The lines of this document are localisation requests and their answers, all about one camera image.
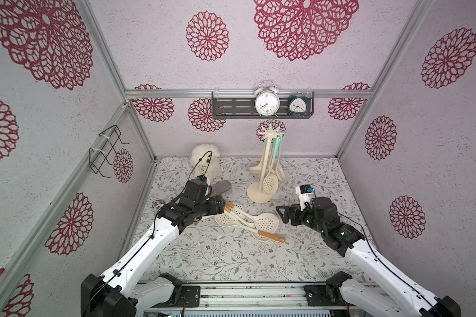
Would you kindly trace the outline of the cream skimmer wooden handle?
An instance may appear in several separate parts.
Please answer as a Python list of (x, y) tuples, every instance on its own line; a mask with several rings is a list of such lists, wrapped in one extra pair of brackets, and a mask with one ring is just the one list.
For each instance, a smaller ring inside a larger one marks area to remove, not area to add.
[(278, 235), (275, 235), (274, 233), (271, 233), (271, 232), (265, 232), (265, 231), (261, 231), (261, 230), (249, 227), (247, 225), (243, 225), (239, 221), (237, 221), (236, 219), (234, 219), (230, 216), (224, 215), (224, 214), (216, 215), (215, 216), (215, 221), (221, 227), (227, 227), (227, 228), (229, 228), (229, 227), (239, 227), (239, 228), (242, 228), (246, 231), (252, 232), (257, 237), (262, 237), (262, 238), (274, 240), (274, 241), (279, 242), (279, 243), (285, 243), (286, 242), (286, 239), (282, 236), (278, 236)]

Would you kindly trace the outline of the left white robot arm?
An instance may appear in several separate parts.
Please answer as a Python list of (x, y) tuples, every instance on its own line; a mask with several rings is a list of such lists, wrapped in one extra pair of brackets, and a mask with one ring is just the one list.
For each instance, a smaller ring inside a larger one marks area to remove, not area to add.
[(121, 259), (100, 276), (89, 274), (81, 284), (82, 316), (143, 316), (158, 304), (175, 306), (182, 281), (168, 273), (139, 285), (146, 269), (160, 253), (194, 222), (224, 212), (227, 180), (213, 186), (199, 176), (188, 180), (181, 193), (164, 204), (153, 224)]

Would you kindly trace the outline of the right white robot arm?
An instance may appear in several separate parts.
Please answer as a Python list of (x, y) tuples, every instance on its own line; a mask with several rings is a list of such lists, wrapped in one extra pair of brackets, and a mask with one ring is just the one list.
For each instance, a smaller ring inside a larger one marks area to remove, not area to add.
[(330, 302), (342, 300), (371, 316), (461, 316), (455, 300), (436, 296), (382, 256), (359, 223), (342, 222), (342, 213), (329, 198), (314, 198), (302, 206), (278, 206), (276, 211), (285, 224), (318, 232), (330, 249), (357, 265), (386, 292), (381, 295), (350, 274), (338, 272), (325, 282)]

